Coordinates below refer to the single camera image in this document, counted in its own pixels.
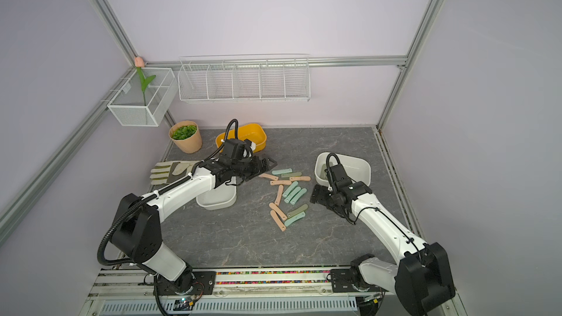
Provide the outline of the white basin with knives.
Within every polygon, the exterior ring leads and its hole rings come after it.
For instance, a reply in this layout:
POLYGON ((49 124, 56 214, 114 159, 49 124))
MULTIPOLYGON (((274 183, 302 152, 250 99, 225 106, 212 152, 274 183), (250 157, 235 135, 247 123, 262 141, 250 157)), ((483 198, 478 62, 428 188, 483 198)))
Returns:
MULTIPOLYGON (((317 184, 325 187, 329 186, 329 182, 325 174, 326 158, 328 155, 329 152, 320 153, 316 159, 314 169, 317 184)), ((337 154, 337 156, 349 177, 351 177, 354 181, 362 181, 367 186, 370 186, 371 167, 366 160, 343 154, 337 154)))

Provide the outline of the olive knife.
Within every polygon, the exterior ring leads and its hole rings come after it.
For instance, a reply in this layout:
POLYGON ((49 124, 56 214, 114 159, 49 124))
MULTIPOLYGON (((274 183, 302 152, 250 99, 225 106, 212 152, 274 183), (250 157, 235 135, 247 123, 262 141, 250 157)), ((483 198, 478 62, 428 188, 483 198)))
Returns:
POLYGON ((287 173, 287 174, 281 174, 280 177, 281 178, 292 178, 292 177, 300 177, 302 175, 302 172, 293 172, 293 173, 287 173))
POLYGON ((287 213, 287 217, 288 218, 295 217, 298 214, 306 212, 308 208, 309 208, 309 206, 307 204, 303 204, 300 207, 298 207, 297 209, 294 209, 291 212, 287 213))

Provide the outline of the olive knife top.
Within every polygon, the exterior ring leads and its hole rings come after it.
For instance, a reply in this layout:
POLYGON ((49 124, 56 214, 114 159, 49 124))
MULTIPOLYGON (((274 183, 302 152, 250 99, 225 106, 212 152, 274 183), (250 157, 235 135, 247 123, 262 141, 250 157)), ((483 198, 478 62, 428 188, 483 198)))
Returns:
POLYGON ((300 177, 302 175, 302 172, 293 172, 293 173, 287 173, 287 174, 281 174, 280 177, 281 178, 292 178, 292 177, 300 177))

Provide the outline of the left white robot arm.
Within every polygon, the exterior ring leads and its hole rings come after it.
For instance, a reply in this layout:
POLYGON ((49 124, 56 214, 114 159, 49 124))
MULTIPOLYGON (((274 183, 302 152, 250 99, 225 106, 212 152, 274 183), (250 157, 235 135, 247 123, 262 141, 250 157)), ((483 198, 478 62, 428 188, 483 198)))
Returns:
POLYGON ((123 197, 97 249, 98 263, 132 263, 166 281, 175 293, 189 293, 196 283, 193 268, 164 244, 162 223, 199 195, 224 184, 238 187, 276 166, 272 158, 258 156, 250 140, 225 136, 222 145, 185 177, 152 193, 123 197))

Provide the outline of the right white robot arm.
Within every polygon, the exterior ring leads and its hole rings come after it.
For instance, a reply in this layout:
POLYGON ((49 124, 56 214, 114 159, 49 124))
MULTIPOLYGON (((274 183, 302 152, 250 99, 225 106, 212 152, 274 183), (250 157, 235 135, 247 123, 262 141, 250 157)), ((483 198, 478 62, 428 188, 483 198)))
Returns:
POLYGON ((393 258, 385 263, 372 254, 354 259, 348 270, 333 270, 336 286, 367 292, 395 294, 410 315, 427 315, 453 299, 456 288, 446 250, 428 244, 400 223, 363 181, 348 175, 338 154, 320 156, 328 184, 316 185, 311 203, 317 203, 351 225, 363 222, 383 243, 393 258))

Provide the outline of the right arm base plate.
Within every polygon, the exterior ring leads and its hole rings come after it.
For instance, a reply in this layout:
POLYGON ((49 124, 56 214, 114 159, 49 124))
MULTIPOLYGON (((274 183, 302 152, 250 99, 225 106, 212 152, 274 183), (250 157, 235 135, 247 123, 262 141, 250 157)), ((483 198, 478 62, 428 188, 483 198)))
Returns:
POLYGON ((344 269, 332 269, 326 276, 334 293, 366 293, 381 292, 382 288, 377 285, 367 284, 359 274, 359 270, 353 267, 344 269))

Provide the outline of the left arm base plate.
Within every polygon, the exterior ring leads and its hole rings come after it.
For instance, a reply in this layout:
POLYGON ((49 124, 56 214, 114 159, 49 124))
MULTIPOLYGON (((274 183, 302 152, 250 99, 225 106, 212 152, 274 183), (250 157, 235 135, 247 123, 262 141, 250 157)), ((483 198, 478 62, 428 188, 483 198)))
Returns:
POLYGON ((213 293, 216 277, 216 271, 184 272, 173 282, 158 276, 155 285, 159 296, 204 296, 213 293))

